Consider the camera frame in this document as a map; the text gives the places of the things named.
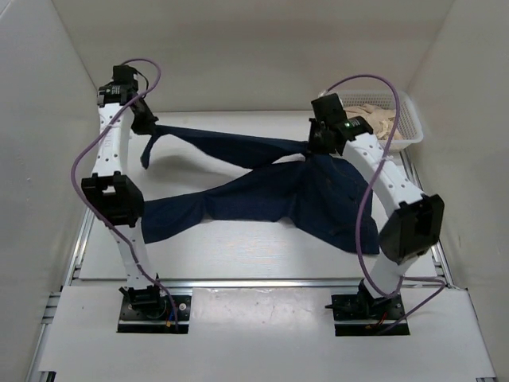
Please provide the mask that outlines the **dark blue denim trousers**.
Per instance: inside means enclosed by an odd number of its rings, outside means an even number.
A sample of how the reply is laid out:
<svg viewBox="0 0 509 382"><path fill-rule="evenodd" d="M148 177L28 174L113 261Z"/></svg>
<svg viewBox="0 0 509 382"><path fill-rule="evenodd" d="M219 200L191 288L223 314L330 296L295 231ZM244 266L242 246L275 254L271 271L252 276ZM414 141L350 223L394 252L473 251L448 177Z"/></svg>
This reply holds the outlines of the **dark blue denim trousers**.
<svg viewBox="0 0 509 382"><path fill-rule="evenodd" d="M140 158L165 136L177 137L208 156L248 172L226 184L196 193L147 201L142 234L147 244L166 240L212 220L290 220L308 234L346 252L379 253L378 229L368 200L355 236L356 217L367 182L349 162L310 154L306 142L280 138L158 126Z"/></svg>

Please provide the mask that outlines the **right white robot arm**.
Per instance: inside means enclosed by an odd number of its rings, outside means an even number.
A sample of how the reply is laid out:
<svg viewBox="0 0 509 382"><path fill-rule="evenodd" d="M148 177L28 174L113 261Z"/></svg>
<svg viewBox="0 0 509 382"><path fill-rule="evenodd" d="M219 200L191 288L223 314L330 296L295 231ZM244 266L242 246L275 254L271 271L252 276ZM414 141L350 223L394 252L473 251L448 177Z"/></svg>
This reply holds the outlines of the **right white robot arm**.
<svg viewBox="0 0 509 382"><path fill-rule="evenodd" d="M398 294L410 266L438 242L445 203L437 194L426 195L402 174L369 123L347 117L338 95L323 95L311 105L309 149L338 154L352 164L388 217L379 233L381 253L362 281L366 293L357 298L358 311L375 318L385 310L385 298Z"/></svg>

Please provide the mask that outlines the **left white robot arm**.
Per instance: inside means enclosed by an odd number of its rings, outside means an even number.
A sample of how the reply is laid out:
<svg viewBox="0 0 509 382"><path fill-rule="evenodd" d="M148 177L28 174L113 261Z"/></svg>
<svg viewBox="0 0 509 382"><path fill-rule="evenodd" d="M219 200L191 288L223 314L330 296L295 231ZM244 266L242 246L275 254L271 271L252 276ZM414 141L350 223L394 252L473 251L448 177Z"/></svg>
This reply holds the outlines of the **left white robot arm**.
<svg viewBox="0 0 509 382"><path fill-rule="evenodd" d="M121 289L126 304L148 318L159 318L167 300L153 284L158 275L150 266L142 236L144 197L126 174L130 133L149 134L157 121L138 96L138 74L127 64L116 65L110 82L97 92L99 132L104 137L91 176L81 180L81 190L119 247L126 271L127 285Z"/></svg>

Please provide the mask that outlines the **beige trousers in basket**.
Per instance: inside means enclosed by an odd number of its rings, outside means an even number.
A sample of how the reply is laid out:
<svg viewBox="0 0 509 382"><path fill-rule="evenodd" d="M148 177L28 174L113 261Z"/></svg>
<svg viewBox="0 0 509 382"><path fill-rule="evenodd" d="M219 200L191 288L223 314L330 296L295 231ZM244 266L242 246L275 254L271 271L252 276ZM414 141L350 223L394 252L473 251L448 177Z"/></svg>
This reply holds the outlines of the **beige trousers in basket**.
<svg viewBox="0 0 509 382"><path fill-rule="evenodd" d="M360 116L373 128L379 140L386 141L394 126L395 109L383 109L381 107L365 103L360 106L345 108L349 119Z"/></svg>

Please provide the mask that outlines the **white plastic mesh basket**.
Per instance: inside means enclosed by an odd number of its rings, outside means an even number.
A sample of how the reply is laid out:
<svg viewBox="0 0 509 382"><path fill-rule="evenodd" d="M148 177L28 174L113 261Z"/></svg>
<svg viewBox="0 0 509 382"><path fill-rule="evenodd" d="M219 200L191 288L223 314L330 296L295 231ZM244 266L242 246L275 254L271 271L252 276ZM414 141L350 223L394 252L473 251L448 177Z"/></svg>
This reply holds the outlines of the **white plastic mesh basket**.
<svg viewBox="0 0 509 382"><path fill-rule="evenodd" d="M368 103L383 109L395 109L396 114L396 104L391 91L338 91L337 94L344 110L346 107ZM390 143L391 152L404 150L409 145L419 143L423 139L422 126L409 97L405 93L399 92L398 98L400 113L398 125ZM379 141L383 146L387 143L387 141Z"/></svg>

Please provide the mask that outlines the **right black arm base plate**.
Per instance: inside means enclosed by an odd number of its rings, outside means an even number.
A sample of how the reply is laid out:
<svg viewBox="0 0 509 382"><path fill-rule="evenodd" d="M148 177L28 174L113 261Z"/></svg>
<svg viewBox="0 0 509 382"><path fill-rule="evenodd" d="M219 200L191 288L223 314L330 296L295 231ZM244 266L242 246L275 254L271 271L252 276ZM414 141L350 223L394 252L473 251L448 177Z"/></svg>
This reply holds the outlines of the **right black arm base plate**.
<svg viewBox="0 0 509 382"><path fill-rule="evenodd" d="M324 307L332 311L336 337L409 336L401 296L369 305L360 293L333 294Z"/></svg>

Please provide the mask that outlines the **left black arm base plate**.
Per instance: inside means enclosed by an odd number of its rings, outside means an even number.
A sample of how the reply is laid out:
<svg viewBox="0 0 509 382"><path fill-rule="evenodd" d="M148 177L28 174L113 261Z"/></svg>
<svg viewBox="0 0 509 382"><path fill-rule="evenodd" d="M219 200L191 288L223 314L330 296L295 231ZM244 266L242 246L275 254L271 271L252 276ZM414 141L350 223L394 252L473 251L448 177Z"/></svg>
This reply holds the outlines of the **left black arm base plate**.
<svg viewBox="0 0 509 382"><path fill-rule="evenodd" d="M145 334L187 334L192 310L192 296L177 294L173 296L177 313L173 312L166 298L162 307L149 313L136 310L127 297L122 299L117 324L118 333Z"/></svg>

